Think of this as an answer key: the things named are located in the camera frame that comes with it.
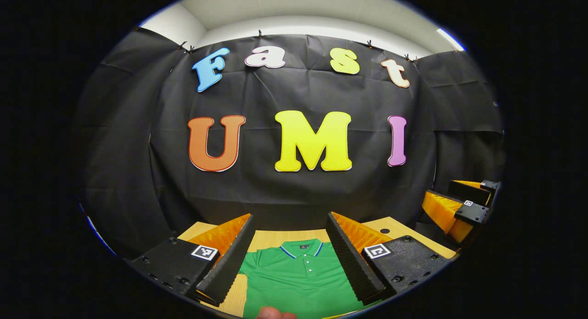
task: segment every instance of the yellow letter m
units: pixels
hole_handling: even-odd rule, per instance
[[[296,172],[302,164],[296,160],[296,148],[300,151],[309,170],[317,166],[326,147],[325,160],[321,167],[325,171],[346,171],[351,169],[347,157],[347,125],[351,116],[345,112],[329,112],[321,127],[315,133],[302,112],[286,110],[276,114],[282,125],[282,156],[276,162],[276,170]]]

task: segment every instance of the shirt collar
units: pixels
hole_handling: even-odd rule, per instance
[[[307,249],[300,249],[300,246],[308,245]],[[287,241],[282,243],[280,249],[288,256],[292,258],[298,258],[304,254],[311,256],[318,256],[323,248],[323,242],[315,238],[313,240],[303,241]]]

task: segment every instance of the orange letter u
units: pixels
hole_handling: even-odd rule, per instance
[[[190,128],[190,160],[202,171],[225,171],[237,160],[239,153],[239,129],[245,123],[243,116],[224,116],[220,123],[225,126],[225,151],[218,157],[211,157],[206,151],[208,129],[215,123],[212,118],[194,118],[187,123]]]

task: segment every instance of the blue letter f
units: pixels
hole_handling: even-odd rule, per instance
[[[192,68],[198,72],[198,80],[200,81],[198,93],[221,80],[222,74],[215,74],[214,69],[222,70],[225,67],[225,60],[221,56],[227,54],[229,54],[229,49],[223,47],[194,64]]]

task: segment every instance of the screw hole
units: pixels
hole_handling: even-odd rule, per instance
[[[181,283],[181,284],[185,284],[185,285],[189,285],[190,284],[190,280],[188,280],[186,278],[182,278],[182,277],[179,277],[178,278],[178,282]]]

